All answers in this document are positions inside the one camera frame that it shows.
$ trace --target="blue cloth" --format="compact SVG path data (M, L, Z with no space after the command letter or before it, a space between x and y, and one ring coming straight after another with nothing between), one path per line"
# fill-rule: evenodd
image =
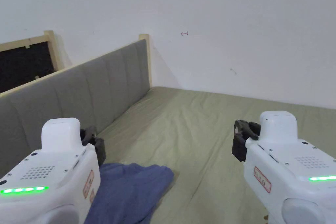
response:
M85 224L149 223L174 173L165 166L103 164Z

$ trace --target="mattress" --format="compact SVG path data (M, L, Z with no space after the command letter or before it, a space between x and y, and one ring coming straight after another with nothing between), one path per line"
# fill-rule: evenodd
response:
M168 166L175 173L151 223L265 223L265 207L231 153L235 120L285 110L299 138L336 156L336 110L155 87L101 132L106 163Z

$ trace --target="bed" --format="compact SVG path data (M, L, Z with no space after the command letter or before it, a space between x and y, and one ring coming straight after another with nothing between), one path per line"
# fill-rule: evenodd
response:
M265 223L266 209L232 154L235 120L286 110L299 137L336 156L336 111L151 86L149 35L106 55L0 94L0 176L41 148L43 124L96 126L106 163L165 165L175 174L152 223Z
M335 110L154 87L101 132L106 162L174 171L151 223L265 223L267 211L231 151L235 120L259 122L269 110L293 113L299 137L336 156Z

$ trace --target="wall mark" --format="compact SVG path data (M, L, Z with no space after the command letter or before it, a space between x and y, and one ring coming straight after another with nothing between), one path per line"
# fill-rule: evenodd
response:
M234 69L230 68L230 71L234 72L235 75L237 75L237 72Z

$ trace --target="wooden frame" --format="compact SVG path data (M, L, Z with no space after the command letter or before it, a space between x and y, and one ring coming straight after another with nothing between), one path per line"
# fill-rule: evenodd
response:
M52 30L44 31L44 35L42 36L0 44L0 52L15 49L18 47L24 47L24 46L26 48L29 48L30 45L38 44L42 42L48 43L49 53L50 53L50 57L52 59L52 64L54 66L55 71L59 71L63 69L64 65L60 59L60 55L57 50L55 34Z
M149 44L149 34L139 34L139 40L145 39L147 44L147 61L148 61L148 77L149 87L152 87L152 65L151 65L151 47Z
M151 50L150 50L150 44L149 44L149 34L139 34L139 40L143 40L143 39L146 40L146 44L147 44L148 77L149 77L149 84L150 84L150 88L151 88L151 87L152 87L152 71L151 71ZM1 52L1 49L4 48L4 47L2 47L2 45L5 45L5 44L0 44L0 52ZM124 46L121 46L121 47L119 47L119 48L116 48L115 50L113 50L113 51L111 51L111 52L120 50L121 48L123 48L123 47L125 47L125 46L127 46L127 45L124 45ZM71 66L71 67L69 67L69 68L62 68L62 69L60 69L59 71L56 71L56 72L54 72L54 73L48 74L48 75L46 75L46 76L43 76L43 77L41 77L41 78L39 78L39 79L37 79L37 80L33 80L33 81L31 81L31 82L27 82L27 83L25 83L25 84L23 84L23 85L20 85L20 86L17 86L17 87L15 87L15 88L12 88L12 89L10 89L10 90L7 90L7 91L5 91L5 92L3 92L3 93L0 93L0 97L5 96L5 95L8 95L8 94L10 94L10 93L13 93L13 92L15 92L15 91L17 91L17 90L20 90L20 89L22 89L22 88L24 88L24 87L26 87L26 86L29 86L29 85L31 85L31 84L34 84L34 83L36 83L36 82L39 82L39 81L45 80L45 79L47 79L47 78L50 78L51 76L53 76L53 75L55 75L55 74L59 74L59 73L61 73L61 72L63 72L63 71L67 71L68 69L74 68L74 67L76 67L76 66L78 66L78 65L74 65L74 66Z

